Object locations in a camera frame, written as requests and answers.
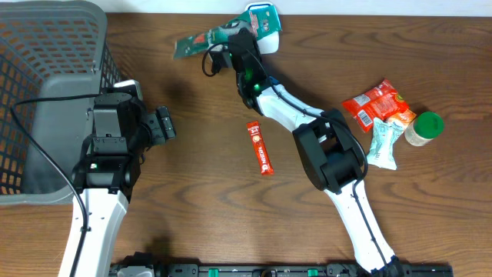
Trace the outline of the green 3M package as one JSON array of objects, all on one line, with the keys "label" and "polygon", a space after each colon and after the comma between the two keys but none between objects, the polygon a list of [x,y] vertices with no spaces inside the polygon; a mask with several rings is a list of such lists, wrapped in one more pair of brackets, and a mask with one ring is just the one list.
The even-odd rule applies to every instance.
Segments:
[{"label": "green 3M package", "polygon": [[275,6],[243,11],[228,23],[211,28],[197,35],[179,39],[175,43],[173,58],[184,58],[208,50],[212,45],[226,42],[230,35],[246,28],[258,40],[282,31],[281,20]]}]

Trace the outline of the red Nescafe stick sachet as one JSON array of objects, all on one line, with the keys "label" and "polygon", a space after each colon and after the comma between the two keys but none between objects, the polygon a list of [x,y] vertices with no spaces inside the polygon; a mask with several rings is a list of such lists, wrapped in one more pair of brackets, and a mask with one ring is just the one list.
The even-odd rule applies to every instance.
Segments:
[{"label": "red Nescafe stick sachet", "polygon": [[261,134],[260,124],[258,121],[249,122],[247,124],[248,133],[251,137],[251,142],[254,152],[258,159],[258,164],[261,168],[262,175],[273,175],[274,169],[268,156],[267,149]]}]

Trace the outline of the red snack packet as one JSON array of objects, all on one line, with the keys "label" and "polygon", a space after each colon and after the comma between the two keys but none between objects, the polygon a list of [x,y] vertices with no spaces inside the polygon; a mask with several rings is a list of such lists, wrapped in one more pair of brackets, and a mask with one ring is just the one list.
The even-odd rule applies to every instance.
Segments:
[{"label": "red snack packet", "polygon": [[387,79],[367,92],[341,104],[364,132],[372,129],[376,118],[385,121],[392,115],[406,112],[409,109],[407,102]]}]

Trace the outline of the light green wipes pouch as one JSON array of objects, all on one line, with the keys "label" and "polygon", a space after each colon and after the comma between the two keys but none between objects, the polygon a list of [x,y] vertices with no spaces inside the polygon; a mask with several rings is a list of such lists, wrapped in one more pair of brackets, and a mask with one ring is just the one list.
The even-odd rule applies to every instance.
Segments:
[{"label": "light green wipes pouch", "polygon": [[397,164],[394,160],[393,147],[403,132],[404,125],[400,121],[383,122],[381,119],[375,118],[373,138],[367,154],[368,164],[376,165],[382,169],[396,170]]}]

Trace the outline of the small orange box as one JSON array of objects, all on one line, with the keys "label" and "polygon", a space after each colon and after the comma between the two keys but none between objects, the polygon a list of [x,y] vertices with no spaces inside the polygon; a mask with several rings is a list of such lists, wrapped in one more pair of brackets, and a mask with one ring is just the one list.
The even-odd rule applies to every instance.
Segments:
[{"label": "small orange box", "polygon": [[397,112],[393,114],[386,120],[386,123],[398,125],[403,129],[406,129],[416,117],[417,115],[408,109],[405,112]]}]

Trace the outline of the green lid jar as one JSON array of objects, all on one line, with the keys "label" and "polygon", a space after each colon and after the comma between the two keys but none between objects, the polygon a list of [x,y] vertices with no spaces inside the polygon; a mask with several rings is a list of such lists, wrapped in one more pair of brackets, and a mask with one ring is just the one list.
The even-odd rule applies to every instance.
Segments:
[{"label": "green lid jar", "polygon": [[404,137],[413,146],[424,146],[444,130],[443,119],[435,112],[424,112],[406,128]]}]

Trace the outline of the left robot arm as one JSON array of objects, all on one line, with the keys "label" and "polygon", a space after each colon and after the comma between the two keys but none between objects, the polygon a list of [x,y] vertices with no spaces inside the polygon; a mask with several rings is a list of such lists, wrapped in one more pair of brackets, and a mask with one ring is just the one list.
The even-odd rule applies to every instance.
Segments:
[{"label": "left robot arm", "polygon": [[93,107],[93,131],[72,170],[71,230],[60,276],[107,276],[145,152],[176,136],[165,106],[149,112],[135,94],[105,93]]}]

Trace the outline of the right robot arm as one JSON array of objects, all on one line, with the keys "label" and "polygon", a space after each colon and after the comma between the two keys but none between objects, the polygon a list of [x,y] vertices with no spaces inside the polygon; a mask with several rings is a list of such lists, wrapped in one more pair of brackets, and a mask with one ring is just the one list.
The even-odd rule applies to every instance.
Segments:
[{"label": "right robot arm", "polygon": [[357,264],[372,276],[405,275],[367,200],[367,158],[344,116],[337,109],[311,107],[290,94],[268,73],[257,40],[246,28],[209,46],[207,53],[212,74],[223,66],[235,70],[238,94],[248,108],[291,132],[308,179],[334,203]]}]

